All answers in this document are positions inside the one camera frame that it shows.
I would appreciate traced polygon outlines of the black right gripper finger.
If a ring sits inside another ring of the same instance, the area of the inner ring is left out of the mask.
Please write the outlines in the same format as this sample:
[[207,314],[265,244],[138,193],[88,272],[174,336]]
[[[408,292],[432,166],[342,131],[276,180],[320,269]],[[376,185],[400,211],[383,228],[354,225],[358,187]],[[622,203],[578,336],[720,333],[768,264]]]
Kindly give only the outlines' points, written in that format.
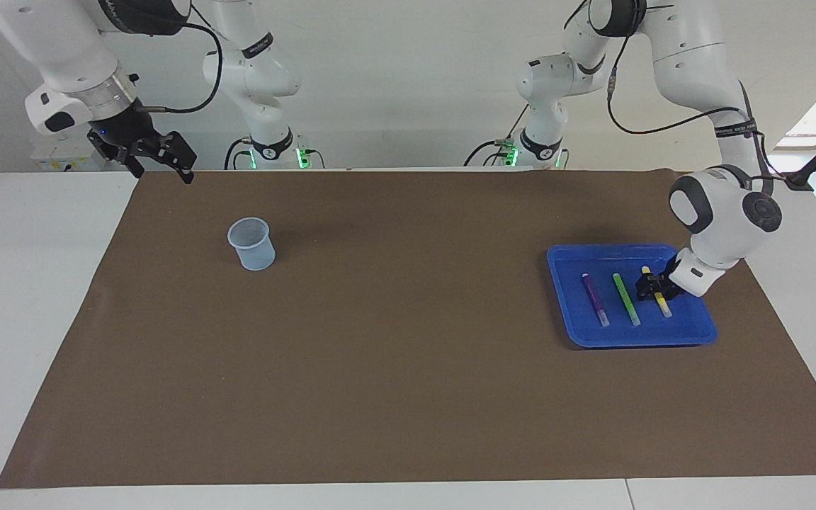
[[117,148],[115,161],[122,165],[127,171],[136,179],[142,178],[145,174],[145,168],[139,163],[138,159],[133,154],[133,149],[127,146],[120,146]]
[[196,153],[181,133],[170,132],[159,137],[159,163],[175,171],[186,185],[192,184],[195,178],[193,166],[196,159]]

